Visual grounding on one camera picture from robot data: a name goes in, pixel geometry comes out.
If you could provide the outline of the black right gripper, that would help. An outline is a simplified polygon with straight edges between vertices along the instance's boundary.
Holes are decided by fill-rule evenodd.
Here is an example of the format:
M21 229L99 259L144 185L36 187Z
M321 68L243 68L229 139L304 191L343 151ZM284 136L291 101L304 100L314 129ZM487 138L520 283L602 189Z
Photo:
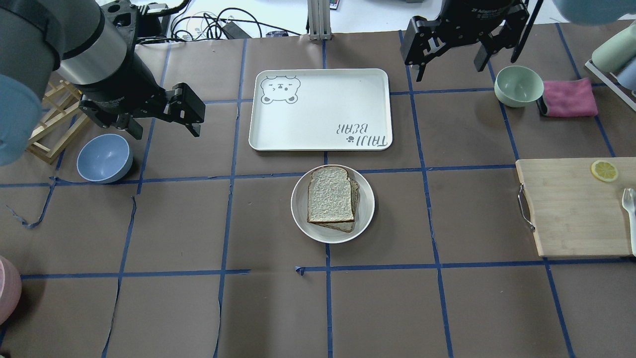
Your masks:
M483 71L500 50L520 46L529 12L527 5L514 4L513 0L444 0L436 20L412 17L400 45L404 64L418 66L420 82L433 59L450 48L479 42L474 65Z

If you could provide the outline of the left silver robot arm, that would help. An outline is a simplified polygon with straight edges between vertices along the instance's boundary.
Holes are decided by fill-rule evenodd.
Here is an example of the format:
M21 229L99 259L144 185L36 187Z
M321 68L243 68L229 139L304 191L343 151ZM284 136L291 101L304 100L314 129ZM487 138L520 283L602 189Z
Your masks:
M165 90L136 54L144 35L159 37L160 19L176 7L129 0L3 0L1 19L1 164L18 160L42 113L52 72L81 91L79 108L95 124L136 140L137 118L184 125L200 136L205 104L185 83Z

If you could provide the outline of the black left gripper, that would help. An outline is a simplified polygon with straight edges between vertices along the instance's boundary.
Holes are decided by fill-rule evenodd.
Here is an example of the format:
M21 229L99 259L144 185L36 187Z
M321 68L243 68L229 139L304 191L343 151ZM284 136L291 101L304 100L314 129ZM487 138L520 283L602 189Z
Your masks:
M126 131L140 140L143 127L137 118L154 116L185 127L193 137L201 136L205 104L186 83L177 83L166 91L153 75L113 76L90 85L79 85L81 102L97 125Z

